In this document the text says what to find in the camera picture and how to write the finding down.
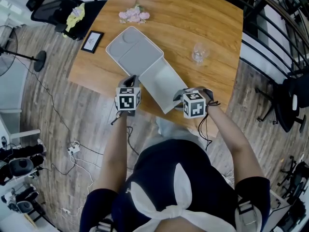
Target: yellow cloth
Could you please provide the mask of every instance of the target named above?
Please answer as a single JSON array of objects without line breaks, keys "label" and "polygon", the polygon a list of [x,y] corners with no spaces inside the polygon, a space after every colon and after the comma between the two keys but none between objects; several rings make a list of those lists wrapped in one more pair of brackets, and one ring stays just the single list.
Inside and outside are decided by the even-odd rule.
[{"label": "yellow cloth", "polygon": [[78,7],[76,7],[75,9],[77,10],[81,10],[81,13],[79,16],[76,16],[73,12],[71,12],[71,14],[68,16],[68,19],[67,19],[67,28],[66,28],[66,32],[69,32],[69,30],[71,28],[73,28],[76,23],[78,23],[79,21],[81,21],[84,16],[85,16],[85,3],[82,3],[81,5],[79,5]]}]

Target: framed picture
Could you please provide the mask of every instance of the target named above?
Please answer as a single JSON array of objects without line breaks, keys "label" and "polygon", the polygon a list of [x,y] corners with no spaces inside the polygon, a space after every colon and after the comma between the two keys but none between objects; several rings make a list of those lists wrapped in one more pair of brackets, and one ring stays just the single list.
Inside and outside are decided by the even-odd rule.
[{"label": "framed picture", "polygon": [[90,31],[81,50],[94,53],[103,34],[102,32]]}]

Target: glass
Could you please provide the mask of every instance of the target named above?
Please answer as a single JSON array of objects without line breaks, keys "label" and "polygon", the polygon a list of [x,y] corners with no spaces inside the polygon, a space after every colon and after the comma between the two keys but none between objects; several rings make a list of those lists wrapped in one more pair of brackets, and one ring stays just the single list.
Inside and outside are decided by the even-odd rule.
[{"label": "glass", "polygon": [[204,58],[209,56],[209,49],[201,42],[195,44],[192,52],[192,58],[197,63],[202,63]]}]

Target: black sleeve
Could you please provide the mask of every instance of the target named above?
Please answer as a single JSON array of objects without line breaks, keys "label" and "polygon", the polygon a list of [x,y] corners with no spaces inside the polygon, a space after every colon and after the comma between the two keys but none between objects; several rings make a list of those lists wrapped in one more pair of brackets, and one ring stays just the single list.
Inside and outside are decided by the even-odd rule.
[{"label": "black sleeve", "polygon": [[117,193],[109,189],[97,189],[89,193],[83,207],[80,232],[89,232],[92,227],[112,212],[112,203]]},{"label": "black sleeve", "polygon": [[263,177],[246,178],[237,183],[235,191],[261,211],[263,229],[270,211],[270,181]]}]

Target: pink flowers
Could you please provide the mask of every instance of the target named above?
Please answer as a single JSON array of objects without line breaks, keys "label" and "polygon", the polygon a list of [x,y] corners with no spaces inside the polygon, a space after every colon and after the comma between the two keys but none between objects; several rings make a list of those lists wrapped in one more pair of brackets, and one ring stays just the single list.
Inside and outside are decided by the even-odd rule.
[{"label": "pink flowers", "polygon": [[139,4],[136,4],[133,8],[127,9],[126,12],[120,12],[120,22],[137,22],[137,23],[145,23],[147,19],[149,19],[150,15],[148,12],[143,12],[144,8]]}]

